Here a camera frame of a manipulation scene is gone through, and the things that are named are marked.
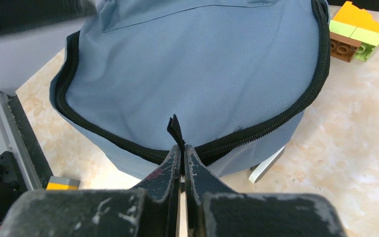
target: blue backpack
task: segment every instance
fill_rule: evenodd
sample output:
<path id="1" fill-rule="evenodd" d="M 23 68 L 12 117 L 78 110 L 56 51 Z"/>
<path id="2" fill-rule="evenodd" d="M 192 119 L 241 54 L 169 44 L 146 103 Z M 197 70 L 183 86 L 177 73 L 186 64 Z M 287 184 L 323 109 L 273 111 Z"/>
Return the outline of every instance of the blue backpack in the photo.
<path id="1" fill-rule="evenodd" d="M 324 0 L 103 0 L 67 38 L 50 100 L 123 172 L 187 144 L 217 176 L 283 147 L 329 73 Z"/>

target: zipper pull tab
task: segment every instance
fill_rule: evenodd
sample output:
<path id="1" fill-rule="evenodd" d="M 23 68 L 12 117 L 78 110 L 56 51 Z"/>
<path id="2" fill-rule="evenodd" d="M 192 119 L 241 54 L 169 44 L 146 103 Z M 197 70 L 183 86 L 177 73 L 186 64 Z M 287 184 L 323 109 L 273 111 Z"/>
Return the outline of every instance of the zipper pull tab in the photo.
<path id="1" fill-rule="evenodd" d="M 166 130 L 177 142 L 179 149 L 181 149 L 181 153 L 184 154 L 185 141 L 182 138 L 181 127 L 179 126 L 178 118 L 176 115 L 174 115 L 172 118 L 169 118 L 169 123 Z"/>

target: fabric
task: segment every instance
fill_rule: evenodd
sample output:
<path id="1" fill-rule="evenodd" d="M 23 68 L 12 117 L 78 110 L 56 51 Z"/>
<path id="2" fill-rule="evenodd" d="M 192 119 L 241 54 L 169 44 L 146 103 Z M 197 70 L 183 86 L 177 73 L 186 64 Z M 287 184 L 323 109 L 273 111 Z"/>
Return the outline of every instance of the fabric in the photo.
<path id="1" fill-rule="evenodd" d="M 166 131 L 173 114 L 194 146 L 271 119 L 298 100 L 315 72 L 319 31 L 310 0 L 107 0 L 97 11 L 80 30 L 67 103 L 147 148 L 175 145 Z M 290 140 L 301 117 L 210 168 L 220 176 L 260 163 Z M 120 170 L 143 178 L 156 167 L 74 126 Z"/>

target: zipper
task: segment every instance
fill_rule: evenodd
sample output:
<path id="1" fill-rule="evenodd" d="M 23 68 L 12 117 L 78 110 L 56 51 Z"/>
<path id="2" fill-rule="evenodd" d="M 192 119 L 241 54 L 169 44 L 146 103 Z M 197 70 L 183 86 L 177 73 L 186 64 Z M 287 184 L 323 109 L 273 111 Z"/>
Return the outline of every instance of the zipper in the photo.
<path id="1" fill-rule="evenodd" d="M 316 18 L 317 24 L 319 26 L 319 53 L 318 53 L 318 63 L 316 64 L 315 73 L 311 81 L 310 86 L 304 92 L 304 94 L 294 103 L 289 109 L 280 115 L 271 118 L 265 122 L 258 125 L 243 129 L 238 132 L 234 132 L 225 137 L 217 139 L 215 141 L 209 142 L 207 144 L 195 147 L 200 160 L 205 164 L 209 165 L 223 157 L 225 154 L 230 152 L 236 147 L 243 146 L 255 140 L 258 140 L 267 134 L 273 132 L 284 123 L 288 122 L 295 115 L 303 111 L 308 107 L 314 99 L 316 99 L 322 86 L 329 74 L 330 65 L 330 48 L 329 48 L 329 25 L 327 23 L 328 14 L 322 8 L 320 0 L 311 0 L 313 15 Z M 67 58 L 63 69 L 60 72 L 59 80 L 56 82 L 56 109 L 64 115 L 66 118 L 89 130 L 96 133 L 112 143 L 116 144 L 121 149 L 124 149 L 132 154 L 140 156 L 141 158 L 156 163 L 161 164 L 169 151 L 154 150 L 143 146 L 140 146 L 134 142 L 128 141 L 121 137 L 118 137 L 108 131 L 101 129 L 85 120 L 79 114 L 77 114 L 66 102 L 66 92 L 69 85 L 75 76 L 77 65 L 78 65 L 78 40 L 79 32 L 76 32 L 68 37 L 67 45 Z"/>
<path id="2" fill-rule="evenodd" d="M 66 92 L 70 86 L 70 83 L 72 82 L 73 77 L 75 76 L 77 66 L 79 63 L 79 49 L 77 46 L 79 42 L 79 31 L 70 35 L 67 38 L 67 42 L 68 44 L 66 46 L 66 62 L 62 70 L 60 71 L 60 79 L 56 82 L 55 86 L 56 109 L 73 123 L 85 128 L 86 130 L 89 130 L 95 134 L 104 137 L 105 139 L 114 143 L 118 147 L 132 154 L 140 156 L 150 162 L 161 164 L 168 155 L 168 151 L 149 149 L 140 146 L 134 142 L 118 137 L 108 131 L 105 131 L 100 127 L 96 126 L 95 124 L 85 120 L 67 104 Z"/>
<path id="3" fill-rule="evenodd" d="M 182 138 L 181 126 L 179 125 L 178 118 L 174 115 L 172 118 L 169 118 L 169 124 L 166 128 L 166 131 L 171 134 L 175 142 L 178 144 L 179 149 L 181 150 L 181 164 L 184 163 L 184 151 L 185 151 L 185 141 Z M 182 176 L 185 176 L 185 166 L 181 165 L 179 172 Z"/>

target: lego brick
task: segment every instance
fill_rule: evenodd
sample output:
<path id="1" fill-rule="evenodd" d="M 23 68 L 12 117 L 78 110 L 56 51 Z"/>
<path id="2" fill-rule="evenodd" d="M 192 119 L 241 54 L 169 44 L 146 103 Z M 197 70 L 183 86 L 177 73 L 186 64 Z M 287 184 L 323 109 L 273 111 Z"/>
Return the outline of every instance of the lego brick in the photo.
<path id="1" fill-rule="evenodd" d="M 350 36 L 351 39 L 359 40 L 363 43 L 367 43 L 373 46 L 379 44 L 379 33 L 365 30 L 362 28 L 355 29 L 354 33 Z"/>
<path id="2" fill-rule="evenodd" d="M 359 9 L 350 1 L 346 1 L 333 18 L 335 21 L 379 33 L 379 22 L 364 9 Z"/>
<path id="3" fill-rule="evenodd" d="M 80 181 L 76 179 L 51 176 L 46 190 L 77 190 L 79 184 Z"/>
<path id="4" fill-rule="evenodd" d="M 355 26 L 351 26 L 342 22 L 331 20 L 329 30 L 341 36 L 350 37 L 354 33 Z"/>
<path id="5" fill-rule="evenodd" d="M 333 32 L 330 32 L 331 56 L 350 62 L 361 46 L 361 42 Z"/>
<path id="6" fill-rule="evenodd" d="M 46 190 L 77 190 L 77 187 L 49 182 Z"/>
<path id="7" fill-rule="evenodd" d="M 362 43 L 361 46 L 358 48 L 357 52 L 355 53 L 354 58 L 365 62 L 374 52 L 375 48 L 376 47 L 373 45 Z"/>

